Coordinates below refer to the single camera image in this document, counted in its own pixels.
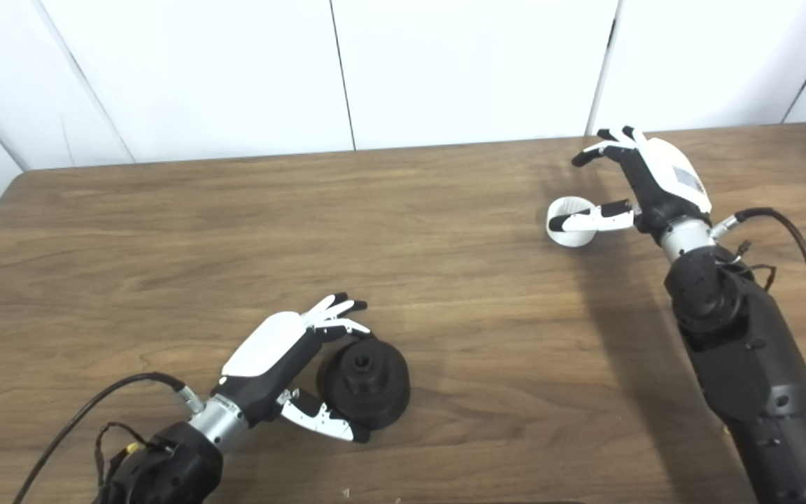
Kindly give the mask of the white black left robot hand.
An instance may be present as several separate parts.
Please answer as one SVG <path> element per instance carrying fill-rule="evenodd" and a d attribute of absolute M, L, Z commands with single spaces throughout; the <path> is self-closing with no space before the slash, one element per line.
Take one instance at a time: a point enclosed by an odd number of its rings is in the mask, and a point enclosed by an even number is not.
<path fill-rule="evenodd" d="M 323 345 L 344 336 L 374 338 L 370 328 L 348 317 L 367 308 L 364 300 L 350 299 L 342 291 L 327 295 L 305 312 L 272 314 L 228 358 L 212 398 L 226 405 L 244 428 L 281 416 L 323 436 L 368 443 L 367 428 L 340 414 L 320 396 L 290 388 Z"/>

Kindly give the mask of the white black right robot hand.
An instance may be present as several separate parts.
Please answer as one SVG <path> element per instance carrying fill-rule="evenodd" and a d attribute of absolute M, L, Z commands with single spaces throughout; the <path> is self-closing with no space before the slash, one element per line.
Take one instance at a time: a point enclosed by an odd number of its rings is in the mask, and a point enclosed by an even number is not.
<path fill-rule="evenodd" d="M 711 224 L 712 203 L 690 160 L 677 147 L 639 129 L 599 129 L 600 141 L 572 158 L 582 168 L 593 160 L 616 162 L 627 179 L 634 200 L 592 205 L 547 218 L 547 232 L 614 232 L 636 228 L 659 239 L 678 221 Z"/>

